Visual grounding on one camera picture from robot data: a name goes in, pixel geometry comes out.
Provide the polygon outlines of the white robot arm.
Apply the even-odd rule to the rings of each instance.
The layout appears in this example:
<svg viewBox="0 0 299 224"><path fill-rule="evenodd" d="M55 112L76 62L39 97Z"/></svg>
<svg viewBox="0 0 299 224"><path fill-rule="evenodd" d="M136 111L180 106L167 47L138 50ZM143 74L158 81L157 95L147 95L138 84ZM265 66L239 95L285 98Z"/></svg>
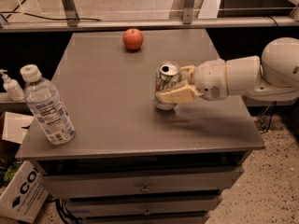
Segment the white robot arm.
<svg viewBox="0 0 299 224"><path fill-rule="evenodd" d="M225 61L206 61L179 68L180 78L156 91L163 104L208 101L232 95L259 101L290 101L299 92L299 39L281 37L271 41L262 55Z"/></svg>

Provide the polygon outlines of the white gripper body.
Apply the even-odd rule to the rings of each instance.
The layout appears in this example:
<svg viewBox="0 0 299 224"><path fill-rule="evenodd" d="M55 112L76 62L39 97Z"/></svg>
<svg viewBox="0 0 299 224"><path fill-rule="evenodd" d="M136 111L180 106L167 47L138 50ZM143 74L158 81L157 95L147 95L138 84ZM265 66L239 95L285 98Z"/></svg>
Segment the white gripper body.
<svg viewBox="0 0 299 224"><path fill-rule="evenodd" d="M201 98L208 101L225 99L228 96L225 60L207 61L197 66L193 83Z"/></svg>

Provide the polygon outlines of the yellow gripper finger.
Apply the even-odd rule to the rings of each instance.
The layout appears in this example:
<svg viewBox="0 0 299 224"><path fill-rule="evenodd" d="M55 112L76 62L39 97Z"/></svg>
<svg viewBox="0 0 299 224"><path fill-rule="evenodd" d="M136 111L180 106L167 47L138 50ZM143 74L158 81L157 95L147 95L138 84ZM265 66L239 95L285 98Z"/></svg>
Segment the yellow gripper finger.
<svg viewBox="0 0 299 224"><path fill-rule="evenodd" d="M159 99L166 104L184 104L193 102L200 95L194 86L185 85L181 88L159 93Z"/></svg>
<svg viewBox="0 0 299 224"><path fill-rule="evenodd" d="M183 80L187 80L188 82L193 82L193 74L194 74L195 66L194 65L186 65L180 68L181 78Z"/></svg>

